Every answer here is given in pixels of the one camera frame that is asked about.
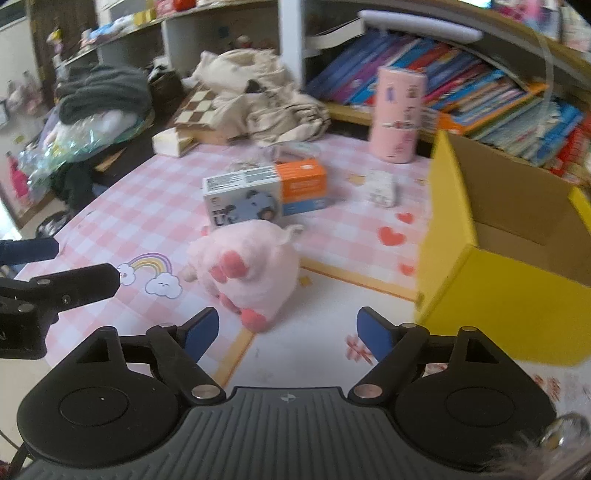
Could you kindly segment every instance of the pink plush toy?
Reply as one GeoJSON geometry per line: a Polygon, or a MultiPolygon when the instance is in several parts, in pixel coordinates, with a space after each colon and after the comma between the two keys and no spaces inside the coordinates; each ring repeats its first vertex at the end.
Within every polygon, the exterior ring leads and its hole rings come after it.
{"type": "Polygon", "coordinates": [[[223,226],[189,245],[181,275],[199,280],[245,328],[262,332],[296,287],[300,259],[291,241],[302,230],[266,220],[223,226]]]}

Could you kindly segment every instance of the gray ribbed surface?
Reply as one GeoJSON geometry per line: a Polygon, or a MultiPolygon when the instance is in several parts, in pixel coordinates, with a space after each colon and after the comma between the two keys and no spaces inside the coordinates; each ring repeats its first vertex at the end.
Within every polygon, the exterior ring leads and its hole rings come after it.
{"type": "Polygon", "coordinates": [[[194,408],[162,447],[124,465],[76,470],[44,461],[20,480],[468,480],[410,449],[377,408],[354,407],[338,388],[239,388],[194,408]],[[295,396],[290,402],[282,400],[295,396]]]}

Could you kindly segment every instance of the red heart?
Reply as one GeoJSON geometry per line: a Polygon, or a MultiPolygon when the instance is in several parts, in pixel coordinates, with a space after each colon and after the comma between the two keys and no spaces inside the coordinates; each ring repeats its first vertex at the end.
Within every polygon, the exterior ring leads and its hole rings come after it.
{"type": "Polygon", "coordinates": [[[414,275],[414,267],[410,265],[400,263],[398,264],[398,268],[402,272],[402,275],[406,275],[407,277],[411,277],[412,275],[414,275]]]}
{"type": "Polygon", "coordinates": [[[396,218],[409,225],[414,222],[414,215],[412,213],[397,213],[396,218]]]}
{"type": "Polygon", "coordinates": [[[378,230],[378,238],[387,247],[402,245],[406,241],[406,235],[394,232],[389,226],[383,226],[378,230]]]}

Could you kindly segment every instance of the desk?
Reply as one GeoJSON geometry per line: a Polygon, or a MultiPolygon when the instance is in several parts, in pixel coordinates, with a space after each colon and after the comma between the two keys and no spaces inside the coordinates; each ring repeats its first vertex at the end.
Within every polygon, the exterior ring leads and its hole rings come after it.
{"type": "MultiPolygon", "coordinates": [[[[137,335],[158,323],[184,323],[202,308],[215,306],[220,335],[200,365],[224,387],[336,384],[348,390],[375,363],[355,336],[358,309],[371,306],[394,323],[412,319],[418,243],[430,211],[424,184],[429,160],[383,163],[367,152],[366,142],[335,135],[316,145],[335,203],[283,219],[306,227],[297,242],[303,269],[271,331],[255,337],[198,284],[176,277],[186,262],[187,244],[207,225],[202,178],[224,171],[230,160],[260,154],[252,145],[200,145],[183,158],[155,156],[138,167],[57,235],[61,248],[56,259],[21,272],[20,278],[28,279],[109,262],[133,278],[113,299],[60,316],[47,337],[49,364],[58,363],[99,326],[137,335]],[[362,200],[363,175],[372,168],[396,174],[397,207],[380,209],[362,200]],[[147,283],[158,275],[171,280],[170,289],[161,296],[148,294],[147,283]]],[[[560,411],[576,408],[591,414],[591,401],[585,400],[591,392],[586,386],[591,365],[524,368],[554,396],[560,411]]]]}

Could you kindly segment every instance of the folded gray towel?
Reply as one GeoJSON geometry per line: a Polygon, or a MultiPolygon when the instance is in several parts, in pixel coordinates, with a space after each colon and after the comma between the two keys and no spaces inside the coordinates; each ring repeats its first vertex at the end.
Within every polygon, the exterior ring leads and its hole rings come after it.
{"type": "Polygon", "coordinates": [[[131,67],[77,69],[58,91],[60,122],[66,125],[108,110],[133,112],[144,119],[152,104],[148,78],[131,67]]]}

